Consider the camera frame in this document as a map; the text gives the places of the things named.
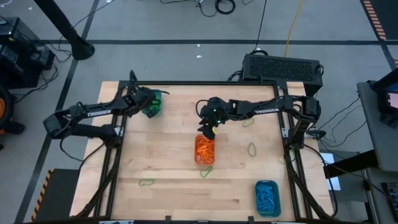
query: black box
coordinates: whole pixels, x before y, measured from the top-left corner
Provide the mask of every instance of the black box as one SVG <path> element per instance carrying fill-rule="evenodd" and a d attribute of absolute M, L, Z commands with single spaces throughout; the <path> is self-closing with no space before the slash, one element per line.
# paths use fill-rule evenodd
<path fill-rule="evenodd" d="M 323 67 L 318 60 L 246 54 L 243 80 L 303 82 L 307 96 L 313 96 L 323 85 Z"/>
<path fill-rule="evenodd" d="M 5 19 L 0 19 L 0 82 L 7 89 L 36 87 L 55 55 L 18 17 Z"/>

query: wooden tabletop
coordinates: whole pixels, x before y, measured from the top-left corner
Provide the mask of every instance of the wooden tabletop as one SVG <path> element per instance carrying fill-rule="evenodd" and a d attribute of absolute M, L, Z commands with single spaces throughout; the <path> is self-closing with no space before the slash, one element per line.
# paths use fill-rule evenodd
<path fill-rule="evenodd" d="M 203 179 L 206 169 L 194 163 L 194 140 L 199 134 L 200 118 L 195 103 L 218 96 L 229 99 L 264 101 L 274 97 L 271 86 L 148 86 L 168 91 L 163 96 L 162 114 L 149 119 L 142 113 L 127 120 L 123 151 L 116 184 L 112 219 L 293 221 L 289 181 L 283 158 L 277 114 L 255 116 L 247 128 L 242 122 L 228 121 L 218 128 L 213 171 Z M 289 94 L 305 94 L 302 83 L 288 83 Z M 103 82 L 98 102 L 112 100 L 118 82 Z M 93 125 L 109 124 L 111 115 L 97 117 Z M 247 148 L 253 142 L 257 155 Z M 318 149 L 316 140 L 305 143 Z M 85 155 L 101 144 L 89 139 Z M 98 188 L 104 161 L 102 149 L 88 159 L 78 180 L 70 215 L 76 215 Z M 320 158 L 308 149 L 301 150 L 309 191 L 329 213 L 333 213 Z M 155 179 L 151 186 L 140 187 L 141 179 Z M 256 212 L 254 185 L 258 180 L 273 180 L 279 186 L 282 213 L 278 218 L 264 218 Z M 302 194 L 297 188 L 301 216 L 305 216 Z M 104 212 L 106 198 L 103 200 Z"/>

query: metal bracket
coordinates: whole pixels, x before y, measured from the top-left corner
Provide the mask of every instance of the metal bracket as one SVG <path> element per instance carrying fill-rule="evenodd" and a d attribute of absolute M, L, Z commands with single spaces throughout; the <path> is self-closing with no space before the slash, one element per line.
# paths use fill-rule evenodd
<path fill-rule="evenodd" d="M 124 128 L 122 126 L 116 126 L 114 131 L 118 134 L 119 137 L 123 137 L 124 135 Z"/>
<path fill-rule="evenodd" d="M 288 138 L 289 128 L 281 128 L 281 130 L 282 130 L 282 138 Z"/>

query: cable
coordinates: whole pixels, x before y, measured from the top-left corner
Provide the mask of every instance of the cable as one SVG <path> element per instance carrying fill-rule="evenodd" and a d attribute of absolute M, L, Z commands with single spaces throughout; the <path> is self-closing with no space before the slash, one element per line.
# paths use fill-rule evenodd
<path fill-rule="evenodd" d="M 255 51 L 255 50 L 257 49 L 257 46 L 259 45 L 260 34 L 261 34 L 261 28 L 262 28 L 262 22 L 264 21 L 264 14 L 266 13 L 266 7 L 267 7 L 267 0 L 264 2 L 264 8 L 263 8 L 263 10 L 262 10 L 262 17 L 261 17 L 259 35 L 257 36 L 256 46 L 254 47 L 254 50 L 253 50 L 253 51 Z"/>
<path fill-rule="evenodd" d="M 199 114 L 199 111 L 198 111 L 198 105 L 199 105 L 200 102 L 209 102 L 209 101 L 208 100 L 198 100 L 197 101 L 197 103 L 195 105 L 195 109 L 196 109 L 196 112 L 197 112 L 197 115 L 198 115 L 199 118 L 201 118 L 201 116 Z"/>
<path fill-rule="evenodd" d="M 79 161 L 79 162 L 83 162 L 83 160 L 78 159 L 78 158 L 76 158 L 76 157 L 74 157 L 74 156 L 71 156 L 69 153 L 67 153 L 67 152 L 64 150 L 64 148 L 62 147 L 63 140 L 65 140 L 65 138 L 62 138 L 61 141 L 60 141 L 60 149 L 61 149 L 61 151 L 62 151 L 65 155 L 67 155 L 69 158 L 74 159 L 74 160 Z"/>
<path fill-rule="evenodd" d="M 48 84 L 49 84 L 50 82 L 54 81 L 54 80 L 58 77 L 58 68 L 57 68 L 57 66 L 55 66 L 55 65 L 53 64 L 52 67 L 55 68 L 55 71 L 54 71 L 54 74 L 51 76 L 51 78 L 46 79 L 46 78 L 44 77 L 43 72 L 41 73 L 41 76 L 42 76 L 41 79 L 44 80 L 44 84 L 43 84 L 43 85 L 41 85 L 41 86 L 39 86 L 39 87 L 37 87 L 37 88 L 35 88 L 35 89 L 33 89 L 33 90 L 29 90 L 27 93 L 24 93 L 24 94 L 18 94 L 18 93 L 12 94 L 12 95 L 14 95 L 15 97 L 16 97 L 16 96 L 21 96 L 21 97 L 20 97 L 18 100 L 16 100 L 14 103 L 19 103 L 19 102 L 21 102 L 25 97 L 29 96 L 29 95 L 30 95 L 31 93 L 33 93 L 34 91 L 46 89 L 46 88 L 48 87 Z"/>
<path fill-rule="evenodd" d="M 314 150 L 314 148 L 309 147 L 309 146 L 307 146 L 307 145 L 304 145 L 304 146 L 307 147 L 307 148 L 309 148 L 309 149 L 311 149 L 311 150 L 313 150 L 313 151 L 315 151 L 317 154 L 320 155 L 320 153 L 319 153 L 318 151 Z M 332 167 L 335 168 L 335 169 L 338 169 L 338 170 L 342 171 L 342 172 L 345 173 L 345 174 L 354 175 L 354 176 L 356 176 L 356 177 L 360 177 L 360 178 L 364 179 L 367 183 L 371 184 L 378 192 L 382 193 L 389 201 L 392 201 L 392 199 L 390 198 L 390 196 L 386 195 L 386 194 L 384 193 L 383 190 L 381 190 L 379 187 L 377 187 L 377 186 L 376 186 L 374 183 L 372 183 L 368 178 L 366 178 L 366 177 L 364 177 L 364 176 L 362 176 L 362 175 L 358 175 L 358 174 L 354 174 L 354 173 L 345 171 L 345 170 L 343 170 L 342 168 L 340 168 L 340 167 L 338 167 L 338 166 L 335 166 L 335 165 L 333 165 L 333 164 L 331 164 L 331 163 L 329 163 L 329 162 L 325 162 L 325 163 L 328 164 L 329 166 L 332 166 Z"/>
<path fill-rule="evenodd" d="M 353 105 L 355 102 L 357 102 L 358 100 L 359 100 L 359 97 L 358 97 L 358 99 L 354 100 L 350 105 L 348 105 L 346 108 L 344 108 L 344 109 L 342 109 L 341 111 L 335 113 L 335 115 L 334 115 L 332 118 L 330 118 L 325 124 L 323 124 L 323 125 L 319 128 L 319 130 L 321 130 L 321 128 L 323 128 L 327 123 L 329 123 L 330 121 L 332 121 L 333 118 L 335 118 L 335 117 L 336 117 L 337 115 L 339 115 L 341 112 L 343 112 L 344 110 L 347 110 L 348 108 L 350 108 L 350 106 L 352 106 L 352 105 Z"/>
<path fill-rule="evenodd" d="M 322 155 L 317 150 L 315 150 L 313 147 L 308 146 L 306 144 L 304 144 L 304 146 L 307 147 L 308 149 L 311 149 L 313 152 L 315 152 L 319 156 L 319 158 L 321 158 L 323 165 L 326 166 L 326 161 L 324 160 Z M 333 214 L 331 215 L 331 217 L 334 218 L 337 215 L 337 212 L 338 212 L 338 204 L 337 204 L 336 192 L 335 192 L 335 190 L 333 188 L 333 184 L 331 183 L 331 178 L 329 178 L 330 175 L 329 175 L 328 170 L 326 170 L 326 175 L 327 175 L 327 178 L 329 180 L 329 184 L 330 184 L 330 188 L 331 188 L 331 194 L 333 195 L 333 199 L 335 201 L 335 207 L 336 208 L 335 208 L 335 211 L 333 212 Z"/>
<path fill-rule="evenodd" d="M 300 4 L 298 5 L 296 16 L 294 17 L 292 26 L 290 26 L 289 35 L 287 36 L 287 42 L 286 42 L 286 48 L 285 48 L 284 57 L 286 57 L 286 55 L 287 55 L 287 50 L 289 49 L 290 35 L 292 34 L 292 30 L 293 30 L 294 24 L 296 23 L 297 17 L 299 16 L 301 8 L 303 7 L 303 3 L 304 3 L 304 0 L 300 0 Z"/>
<path fill-rule="evenodd" d="M 335 128 L 336 128 L 344 119 L 346 119 L 347 116 L 348 116 L 350 113 L 352 113 L 354 110 L 356 110 L 357 108 L 360 108 L 360 107 L 362 107 L 362 105 L 356 106 L 354 109 L 352 109 L 350 112 L 348 112 L 348 113 L 346 114 L 346 116 L 345 116 L 343 119 L 339 120 L 339 122 L 331 129 L 331 136 L 333 137 L 333 140 L 330 140 L 330 139 L 328 139 L 328 138 L 326 138 L 326 137 L 325 137 L 325 139 L 326 139 L 326 140 L 329 140 L 329 141 L 332 141 L 332 142 L 334 142 L 334 143 L 336 143 L 336 138 L 335 138 L 335 135 L 333 134 L 333 132 L 335 131 Z"/>
<path fill-rule="evenodd" d="M 206 14 L 203 12 L 203 9 L 202 9 L 202 7 L 201 7 L 201 3 L 200 3 L 200 2 L 198 2 L 198 6 L 199 6 L 199 9 L 200 9 L 201 14 L 204 15 L 204 16 L 206 16 L 206 17 L 213 17 L 213 16 L 215 16 L 215 15 L 217 14 L 217 10 L 216 10 L 216 11 L 214 12 L 214 14 L 212 14 L 212 15 L 206 15 Z"/>
<path fill-rule="evenodd" d="M 244 0 L 242 0 L 242 4 L 244 4 L 245 6 L 247 6 L 248 4 L 252 3 L 254 0 L 249 1 L 248 3 L 245 3 Z"/>
<path fill-rule="evenodd" d="M 332 152 L 330 149 L 328 149 L 328 148 L 326 147 L 326 145 L 323 143 L 323 140 L 322 140 L 322 139 L 320 139 L 319 141 L 323 144 L 323 146 L 325 147 L 325 149 L 326 149 L 328 152 L 330 152 L 330 153 L 332 153 L 333 155 L 339 157 L 340 159 L 346 159 L 346 158 L 344 158 L 343 156 L 340 156 L 339 154 L 337 154 L 337 153 L 335 153 L 335 152 Z"/>
<path fill-rule="evenodd" d="M 236 71 L 236 72 L 234 72 L 230 77 L 228 77 L 228 79 L 226 80 L 227 82 L 231 82 L 232 81 L 232 79 L 235 77 L 235 76 L 238 76 L 238 81 L 241 79 L 241 77 L 242 77 L 242 70 L 239 70 L 239 71 Z"/>
<path fill-rule="evenodd" d="M 366 124 L 366 120 L 365 120 L 365 122 L 364 122 L 359 128 L 357 128 L 357 129 L 355 129 L 354 131 L 352 131 L 352 132 L 350 132 L 349 134 L 347 134 L 347 136 L 344 138 L 344 140 L 343 140 L 342 143 L 337 144 L 337 145 L 335 145 L 335 146 L 331 146 L 331 145 L 329 145 L 327 142 L 325 142 L 325 144 L 328 145 L 329 147 L 338 147 L 338 146 L 341 146 L 341 145 L 344 144 L 344 142 L 348 139 L 348 136 L 354 134 L 356 131 L 358 131 L 359 129 L 361 129 L 365 124 Z"/>
<path fill-rule="evenodd" d="M 83 159 L 83 161 L 81 162 L 81 164 L 79 166 L 79 173 L 81 171 L 81 168 L 83 167 L 83 164 L 87 161 L 87 159 L 90 158 L 98 150 L 100 150 L 104 145 L 105 145 L 105 142 L 102 142 L 102 144 L 100 146 L 98 146 L 94 151 L 92 151 L 90 154 L 88 154 L 88 156 L 86 158 Z"/>
<path fill-rule="evenodd" d="M 122 126 L 120 126 L 120 125 L 118 125 L 118 126 L 115 126 L 115 128 L 117 128 L 117 127 L 119 127 L 120 129 L 119 129 L 119 132 L 118 132 L 118 136 L 120 137 L 120 134 L 122 133 Z M 87 161 L 87 159 L 88 158 L 90 158 L 94 153 L 96 153 L 98 150 L 100 150 L 103 146 L 105 145 L 105 142 L 102 142 L 102 144 L 100 145 L 100 146 L 98 146 L 94 151 L 92 151 L 90 154 L 88 154 L 88 156 L 86 157 L 86 158 L 84 158 L 83 159 L 83 161 L 81 162 L 81 164 L 80 164 L 80 167 L 79 167 L 79 173 L 80 173 L 80 171 L 81 171 L 81 168 L 83 167 L 83 164 Z"/>
<path fill-rule="evenodd" d="M 96 13 L 97 11 L 99 11 L 100 9 L 103 9 L 104 7 L 106 7 L 106 6 L 108 6 L 109 4 L 111 4 L 112 2 L 115 2 L 116 0 L 112 0 L 111 2 L 109 2 L 109 3 L 107 3 L 107 4 L 105 4 L 105 5 L 103 5 L 103 6 L 101 6 L 101 7 L 99 7 L 99 8 L 97 8 L 96 10 L 94 10 L 93 12 L 90 12 L 89 14 L 87 14 L 87 16 L 85 16 L 85 17 L 83 17 L 82 19 L 80 19 L 74 26 L 72 26 L 71 27 L 71 29 L 72 28 L 75 28 L 79 23 L 81 23 L 83 20 L 85 20 L 87 17 L 90 17 L 91 15 L 93 15 L 94 13 Z M 65 60 L 62 60 L 63 62 L 64 61 L 66 61 L 66 60 L 68 60 L 69 58 L 70 58 L 70 56 L 71 56 L 71 52 L 69 51 L 69 50 L 63 50 L 63 49 L 61 49 L 61 40 L 62 40 L 62 37 L 63 37 L 63 35 L 61 35 L 61 37 L 60 37 L 60 40 L 59 40 L 59 42 L 58 42 L 58 48 L 56 49 L 52 44 L 51 44 L 51 46 L 55 49 L 55 50 L 59 50 L 59 51 L 62 51 L 62 52 L 69 52 L 69 54 L 68 54 L 68 57 L 67 57 L 67 59 L 65 59 Z"/>
<path fill-rule="evenodd" d="M 227 2 L 232 3 L 232 9 L 229 10 L 229 11 L 222 11 L 222 10 L 218 7 L 218 5 L 219 5 L 220 3 L 226 4 Z M 236 4 L 235 4 L 235 1 L 234 1 L 234 0 L 215 0 L 215 7 L 216 7 L 216 12 L 218 12 L 218 13 L 220 13 L 220 14 L 222 14 L 222 15 L 229 15 L 229 14 L 231 14 L 233 11 L 235 11 Z"/>

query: yellow cable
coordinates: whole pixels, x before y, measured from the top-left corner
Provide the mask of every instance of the yellow cable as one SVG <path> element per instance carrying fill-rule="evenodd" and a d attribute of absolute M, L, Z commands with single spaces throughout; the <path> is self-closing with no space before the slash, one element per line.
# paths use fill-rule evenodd
<path fill-rule="evenodd" d="M 296 12 L 296 16 L 294 17 L 292 26 L 290 27 L 289 36 L 287 36 L 287 42 L 286 42 L 286 48 L 285 48 L 285 55 L 284 55 L 284 57 L 286 57 L 287 49 L 289 49 L 290 35 L 292 34 L 293 26 L 294 26 L 294 24 L 296 23 L 297 17 L 298 17 L 299 14 L 300 14 L 301 8 L 302 8 L 302 6 L 303 6 L 303 2 L 304 2 L 304 0 L 300 0 L 300 4 L 298 5 L 298 9 L 297 9 L 297 12 Z"/>

